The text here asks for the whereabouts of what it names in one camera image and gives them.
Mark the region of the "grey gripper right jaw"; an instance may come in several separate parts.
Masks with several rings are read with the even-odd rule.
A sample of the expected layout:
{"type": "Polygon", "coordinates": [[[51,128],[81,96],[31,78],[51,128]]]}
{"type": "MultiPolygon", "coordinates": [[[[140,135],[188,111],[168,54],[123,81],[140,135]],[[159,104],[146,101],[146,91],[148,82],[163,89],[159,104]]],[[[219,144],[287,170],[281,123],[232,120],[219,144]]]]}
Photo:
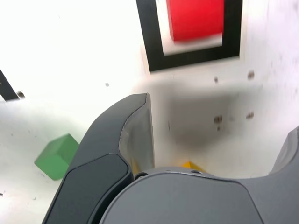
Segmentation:
{"type": "Polygon", "coordinates": [[[102,224],[296,224],[299,221],[299,131],[287,135],[263,177],[224,179],[160,172],[126,187],[102,224]]]}

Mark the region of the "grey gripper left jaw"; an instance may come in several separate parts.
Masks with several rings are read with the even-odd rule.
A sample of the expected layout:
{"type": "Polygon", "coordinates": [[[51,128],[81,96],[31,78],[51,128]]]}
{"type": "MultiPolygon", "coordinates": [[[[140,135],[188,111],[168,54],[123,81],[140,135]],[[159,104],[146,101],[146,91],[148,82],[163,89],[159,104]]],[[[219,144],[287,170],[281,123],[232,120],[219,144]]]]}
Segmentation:
{"type": "Polygon", "coordinates": [[[43,222],[99,223],[134,176],[154,165],[150,94],[130,95],[91,124],[43,222]]]}

